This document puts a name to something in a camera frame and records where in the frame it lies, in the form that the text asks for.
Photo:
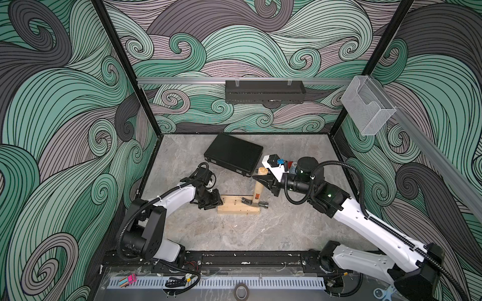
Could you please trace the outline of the wooden handle claw hammer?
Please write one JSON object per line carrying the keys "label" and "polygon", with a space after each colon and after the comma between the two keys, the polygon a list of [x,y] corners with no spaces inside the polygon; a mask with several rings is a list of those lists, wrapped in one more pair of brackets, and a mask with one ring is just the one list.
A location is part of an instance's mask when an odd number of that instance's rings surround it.
{"label": "wooden handle claw hammer", "polygon": [[[257,175],[258,176],[265,176],[265,175],[267,175],[267,173],[268,173],[268,169],[261,167],[261,168],[258,169]],[[254,193],[253,193],[252,199],[242,198],[241,202],[243,204],[246,204],[247,206],[258,207],[258,208],[266,208],[267,209],[269,207],[269,203],[260,201],[261,194],[262,194],[262,191],[263,191],[263,187],[264,186],[261,183],[257,182],[256,185],[255,185],[255,188],[254,188]]]}

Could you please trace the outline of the wooden block with nails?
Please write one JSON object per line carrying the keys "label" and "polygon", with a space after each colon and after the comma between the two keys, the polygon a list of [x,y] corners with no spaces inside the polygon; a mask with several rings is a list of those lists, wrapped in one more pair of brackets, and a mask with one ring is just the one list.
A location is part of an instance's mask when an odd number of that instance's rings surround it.
{"label": "wooden block with nails", "polygon": [[261,212],[259,207],[249,206],[248,204],[242,203],[243,198],[252,201],[253,196],[221,195],[223,204],[217,207],[217,213],[255,215]]}

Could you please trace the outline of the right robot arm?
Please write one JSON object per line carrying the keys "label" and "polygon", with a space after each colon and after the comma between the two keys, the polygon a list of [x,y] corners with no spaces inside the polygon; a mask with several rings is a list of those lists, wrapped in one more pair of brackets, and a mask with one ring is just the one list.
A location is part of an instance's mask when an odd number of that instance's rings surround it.
{"label": "right robot arm", "polygon": [[[355,230],[380,253],[355,250],[334,242],[327,248],[330,263],[384,281],[408,300],[433,300],[439,279],[444,277],[461,300],[469,296],[444,266],[444,250],[435,243],[425,245],[390,226],[365,206],[365,182],[354,166],[340,161],[318,162],[313,157],[298,159],[290,173],[291,163],[278,155],[266,155],[262,165],[267,174],[254,179],[275,196],[284,192],[294,205],[310,204],[318,212]],[[326,166],[340,166],[356,175],[357,197],[325,180]]]}

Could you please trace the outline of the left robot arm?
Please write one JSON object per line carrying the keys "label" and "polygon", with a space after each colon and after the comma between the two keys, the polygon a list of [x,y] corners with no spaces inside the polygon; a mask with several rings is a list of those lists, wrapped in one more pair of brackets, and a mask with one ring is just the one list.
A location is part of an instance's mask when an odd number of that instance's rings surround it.
{"label": "left robot arm", "polygon": [[208,163],[200,163],[196,170],[173,188],[151,200],[135,199],[121,223],[115,250],[126,262],[159,260],[182,265],[185,247],[165,239],[166,219],[186,204],[201,210],[214,209],[223,204],[216,176]]}

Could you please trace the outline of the black hard case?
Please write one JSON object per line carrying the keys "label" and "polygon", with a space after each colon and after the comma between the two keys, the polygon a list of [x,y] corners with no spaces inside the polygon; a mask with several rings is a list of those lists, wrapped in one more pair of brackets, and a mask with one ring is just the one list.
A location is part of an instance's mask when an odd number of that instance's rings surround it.
{"label": "black hard case", "polygon": [[233,135],[219,134],[204,153],[207,162],[251,177],[263,153],[263,147]]}

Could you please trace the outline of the tape roll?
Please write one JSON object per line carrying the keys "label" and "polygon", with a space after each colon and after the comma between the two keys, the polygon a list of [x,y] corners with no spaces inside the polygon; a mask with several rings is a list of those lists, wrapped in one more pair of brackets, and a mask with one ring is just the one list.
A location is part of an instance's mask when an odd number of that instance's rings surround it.
{"label": "tape roll", "polygon": [[236,301],[247,301],[249,294],[249,288],[244,283],[239,283],[233,290],[233,296]]}

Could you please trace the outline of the pink small clip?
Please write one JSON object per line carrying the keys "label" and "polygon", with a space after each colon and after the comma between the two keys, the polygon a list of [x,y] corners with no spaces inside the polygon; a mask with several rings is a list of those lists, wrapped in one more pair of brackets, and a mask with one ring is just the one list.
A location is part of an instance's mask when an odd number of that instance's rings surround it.
{"label": "pink small clip", "polygon": [[133,283],[135,283],[137,281],[137,277],[135,274],[131,274],[130,276],[128,276],[128,284],[129,285],[132,285]]}

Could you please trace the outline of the blue scissors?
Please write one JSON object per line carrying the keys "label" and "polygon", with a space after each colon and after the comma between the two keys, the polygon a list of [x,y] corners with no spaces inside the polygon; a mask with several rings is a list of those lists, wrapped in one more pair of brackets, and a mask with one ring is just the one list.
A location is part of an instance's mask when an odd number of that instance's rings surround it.
{"label": "blue scissors", "polygon": [[392,296],[396,292],[397,292],[396,288],[391,285],[386,289],[376,288],[373,291],[373,295],[377,300],[380,300],[380,301],[392,301]]}

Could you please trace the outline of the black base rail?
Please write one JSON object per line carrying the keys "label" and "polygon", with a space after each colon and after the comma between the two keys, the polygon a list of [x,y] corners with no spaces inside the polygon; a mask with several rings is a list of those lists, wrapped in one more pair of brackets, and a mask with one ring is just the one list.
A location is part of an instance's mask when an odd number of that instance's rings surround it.
{"label": "black base rail", "polygon": [[203,275],[218,272],[243,271],[248,269],[273,272],[293,271],[317,276],[355,273],[329,265],[327,258],[316,250],[308,251],[186,251],[177,267]]}

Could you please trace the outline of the black wall shelf tray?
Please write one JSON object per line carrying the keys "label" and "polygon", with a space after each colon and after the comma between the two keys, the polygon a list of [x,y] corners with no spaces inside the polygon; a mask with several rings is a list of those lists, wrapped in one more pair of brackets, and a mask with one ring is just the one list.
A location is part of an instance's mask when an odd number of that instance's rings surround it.
{"label": "black wall shelf tray", "polygon": [[268,108],[281,104],[302,104],[306,89],[300,80],[227,80],[228,104],[262,104]]}

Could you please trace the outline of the clear plastic wall bin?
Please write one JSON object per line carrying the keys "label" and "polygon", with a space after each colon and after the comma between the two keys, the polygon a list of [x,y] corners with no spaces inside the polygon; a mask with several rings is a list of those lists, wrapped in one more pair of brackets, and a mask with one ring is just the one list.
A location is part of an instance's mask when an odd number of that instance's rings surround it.
{"label": "clear plastic wall bin", "polygon": [[355,76],[341,102],[363,136],[374,136],[397,109],[382,84],[368,75]]}

